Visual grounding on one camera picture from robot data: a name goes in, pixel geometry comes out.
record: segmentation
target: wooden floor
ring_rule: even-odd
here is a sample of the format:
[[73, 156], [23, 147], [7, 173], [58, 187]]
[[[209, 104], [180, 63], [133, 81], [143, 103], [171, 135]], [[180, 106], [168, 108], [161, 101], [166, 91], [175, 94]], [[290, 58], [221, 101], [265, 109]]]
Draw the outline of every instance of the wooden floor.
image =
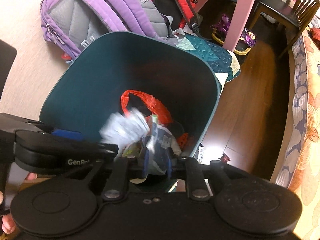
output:
[[[209, 0], [200, 14], [201, 33], [223, 12], [232, 16], [235, 4]], [[204, 138], [204, 162], [225, 152], [229, 164], [270, 179], [284, 133], [289, 96], [289, 59], [276, 59], [286, 46], [283, 33], [260, 18], [253, 28], [256, 46], [241, 65], [241, 74], [226, 83], [217, 111]]]

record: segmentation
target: purple trash bag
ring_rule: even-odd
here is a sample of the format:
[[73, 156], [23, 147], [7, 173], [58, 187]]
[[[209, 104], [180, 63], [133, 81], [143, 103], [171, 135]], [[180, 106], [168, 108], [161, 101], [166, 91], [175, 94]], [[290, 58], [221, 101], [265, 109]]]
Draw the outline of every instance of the purple trash bag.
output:
[[[227, 36], [229, 27], [230, 27], [230, 19], [227, 15], [223, 14], [220, 22], [215, 25], [212, 25], [211, 28], [214, 32], [218, 32], [223, 38]], [[242, 34], [240, 36], [240, 41], [244, 42], [250, 48], [256, 44], [256, 35], [254, 35], [250, 30], [244, 28]]]

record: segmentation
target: red plastic bag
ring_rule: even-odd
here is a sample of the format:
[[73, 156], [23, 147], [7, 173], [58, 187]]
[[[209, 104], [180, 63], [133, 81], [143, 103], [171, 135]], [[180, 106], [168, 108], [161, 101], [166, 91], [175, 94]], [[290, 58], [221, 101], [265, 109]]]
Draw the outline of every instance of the red plastic bag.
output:
[[120, 98], [121, 107], [125, 115], [129, 114], [129, 111], [126, 108], [129, 102], [129, 94], [138, 96], [144, 102], [146, 107], [151, 111], [151, 113], [158, 116], [159, 122], [161, 124], [167, 125], [172, 122], [170, 112], [158, 99], [145, 92], [136, 90], [126, 90]]

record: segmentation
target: pink table leg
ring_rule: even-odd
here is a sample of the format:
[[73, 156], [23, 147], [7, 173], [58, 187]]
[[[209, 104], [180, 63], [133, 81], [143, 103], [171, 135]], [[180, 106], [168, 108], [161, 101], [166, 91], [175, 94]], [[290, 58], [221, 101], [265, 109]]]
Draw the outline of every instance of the pink table leg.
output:
[[254, 0], [238, 0], [223, 48], [234, 51], [247, 22]]

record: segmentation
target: screw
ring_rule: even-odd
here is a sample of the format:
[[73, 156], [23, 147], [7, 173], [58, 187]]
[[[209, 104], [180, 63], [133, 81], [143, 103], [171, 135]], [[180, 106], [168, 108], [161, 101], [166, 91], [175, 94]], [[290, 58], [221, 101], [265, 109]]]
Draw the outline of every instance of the screw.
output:
[[196, 198], [206, 198], [208, 196], [208, 191], [204, 189], [195, 189], [192, 195]]
[[152, 201], [153, 201], [153, 202], [160, 202], [160, 201], [161, 201], [161, 198], [159, 198], [159, 197], [154, 197], [154, 198], [152, 199]]
[[151, 201], [151, 199], [144, 199], [143, 200], [143, 203], [145, 203], [145, 204], [151, 204], [152, 203], [152, 201]]
[[117, 198], [117, 197], [120, 197], [120, 192], [115, 189], [111, 189], [105, 192], [104, 195], [106, 198]]

